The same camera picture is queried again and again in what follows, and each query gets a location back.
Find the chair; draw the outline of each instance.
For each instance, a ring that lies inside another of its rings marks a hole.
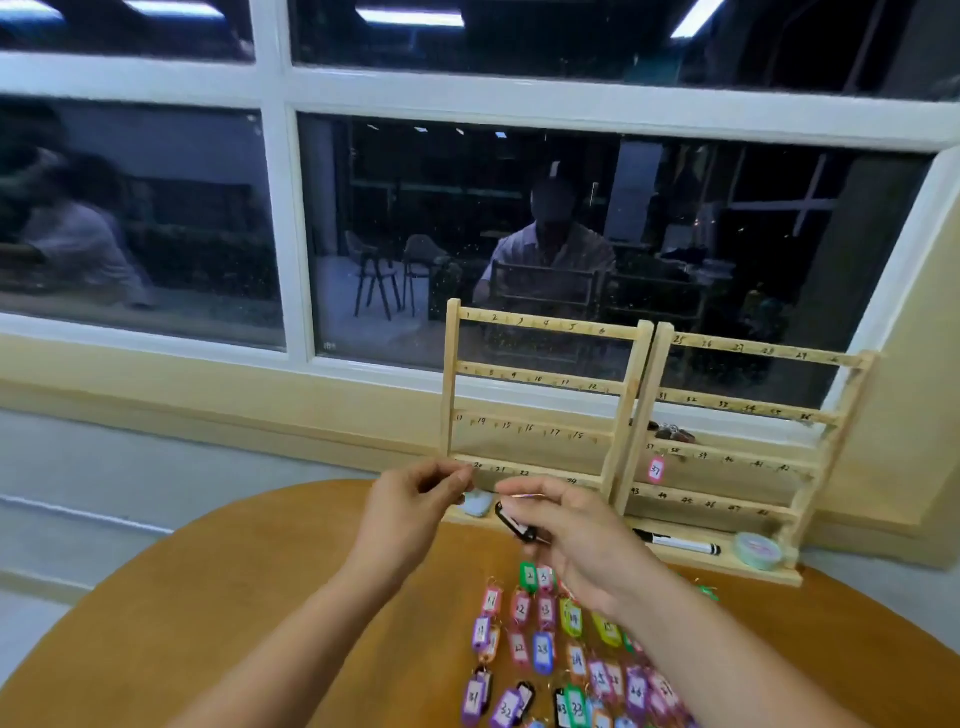
[[[400,310],[407,306],[407,282],[409,281],[411,316],[417,315],[414,279],[429,279],[430,271],[437,259],[447,257],[449,254],[429,235],[416,234],[407,238],[407,247],[403,251],[403,304]]]
[[[372,263],[373,270],[369,273],[370,291],[367,294],[367,308],[370,307],[371,301],[373,300],[373,282],[376,281],[377,285],[380,287],[380,298],[383,301],[383,310],[387,314],[387,321],[391,321],[390,304],[387,302],[387,288],[383,284],[384,277],[389,278],[391,283],[394,285],[396,310],[399,311],[402,309],[402,306],[400,305],[400,291],[396,287],[396,271],[394,270],[393,261],[384,255],[383,252],[380,251],[380,249],[376,246],[364,243],[353,231],[344,232],[344,238],[347,240],[347,250],[350,260],[360,267],[360,282],[357,284],[357,302],[356,306],[353,308],[353,316],[356,317],[360,315],[360,298],[363,296],[363,281],[368,275],[367,264]],[[384,272],[380,269],[381,260],[390,265],[390,269],[388,271]]]

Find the window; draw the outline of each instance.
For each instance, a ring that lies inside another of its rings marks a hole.
[[[253,60],[248,0],[0,0],[0,47]]]
[[[283,349],[260,116],[0,102],[0,309]]]
[[[432,370],[451,297],[844,351],[929,166],[920,155],[307,115],[300,147],[317,351]],[[623,377],[628,352],[616,345],[489,329],[462,331],[463,358]],[[689,350],[667,375],[668,386],[818,407],[827,369]]]
[[[290,0],[295,61],[954,100],[943,0]]]

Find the ceiling light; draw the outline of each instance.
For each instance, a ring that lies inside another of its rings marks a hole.
[[[690,12],[677,26],[671,38],[694,37],[700,29],[707,25],[717,9],[723,5],[723,0],[697,0],[697,4],[690,8]]]
[[[37,0],[0,0],[0,20],[63,20],[63,15]]]
[[[150,17],[196,17],[224,19],[224,14],[206,3],[174,2],[174,0],[124,0],[137,12]]]
[[[421,25],[435,28],[463,28],[459,11],[388,11],[380,8],[357,8],[357,14],[368,23],[378,25]]]

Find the forearm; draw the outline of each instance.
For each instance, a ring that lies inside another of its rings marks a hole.
[[[704,728],[863,728],[772,647],[655,559],[620,616]]]
[[[359,570],[340,570],[170,728],[306,725],[391,594]]]

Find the finger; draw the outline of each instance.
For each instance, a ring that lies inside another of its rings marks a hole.
[[[570,484],[549,475],[533,477],[508,477],[496,484],[501,496],[547,496],[559,503]]]

